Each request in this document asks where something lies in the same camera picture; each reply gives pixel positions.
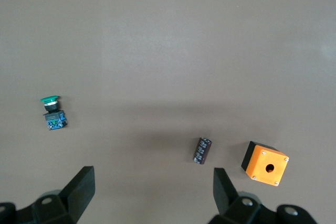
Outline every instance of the green button cap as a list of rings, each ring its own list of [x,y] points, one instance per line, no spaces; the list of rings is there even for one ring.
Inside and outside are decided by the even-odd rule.
[[[44,102],[44,103],[55,102],[57,98],[58,98],[58,95],[53,95],[51,97],[44,97],[41,99],[41,102]]]

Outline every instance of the silver screw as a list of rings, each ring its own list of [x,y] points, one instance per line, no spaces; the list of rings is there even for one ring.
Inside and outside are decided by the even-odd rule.
[[[296,211],[295,208],[292,208],[292,207],[285,207],[285,211],[286,213],[288,213],[289,215],[293,215],[293,216],[296,216],[298,215],[299,213]]]
[[[245,206],[253,206],[253,202],[252,202],[252,200],[250,200],[250,199],[248,199],[248,198],[244,198],[244,199],[242,199],[241,200],[242,201],[242,203],[245,205]]]
[[[42,205],[45,205],[45,204],[48,204],[48,203],[50,203],[50,202],[52,202],[52,199],[51,198],[45,198],[44,200],[42,200]]]

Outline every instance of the orange box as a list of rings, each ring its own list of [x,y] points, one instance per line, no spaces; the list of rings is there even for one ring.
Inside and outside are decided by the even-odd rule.
[[[278,186],[288,161],[277,149],[251,141],[241,167],[251,179]]]

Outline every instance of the black cylindrical capacitor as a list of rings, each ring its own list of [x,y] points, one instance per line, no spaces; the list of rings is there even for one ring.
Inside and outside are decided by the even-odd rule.
[[[200,137],[197,148],[194,155],[194,161],[200,165],[203,165],[210,150],[212,142],[204,137]]]

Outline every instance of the bolt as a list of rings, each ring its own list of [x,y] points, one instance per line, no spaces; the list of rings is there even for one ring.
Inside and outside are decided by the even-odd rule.
[[[242,199],[241,201],[242,201],[242,203],[243,203],[245,206],[248,206],[248,207],[253,206],[253,202],[252,202],[252,200],[250,200],[250,199],[248,199],[248,198],[244,198],[244,199]]]
[[[289,215],[293,215],[293,216],[297,216],[299,213],[296,211],[295,208],[292,207],[285,207],[285,211],[286,213],[288,213]]]
[[[48,203],[50,203],[50,202],[52,202],[52,199],[51,198],[45,198],[44,200],[42,200],[42,205],[45,205],[45,204],[48,204]]]

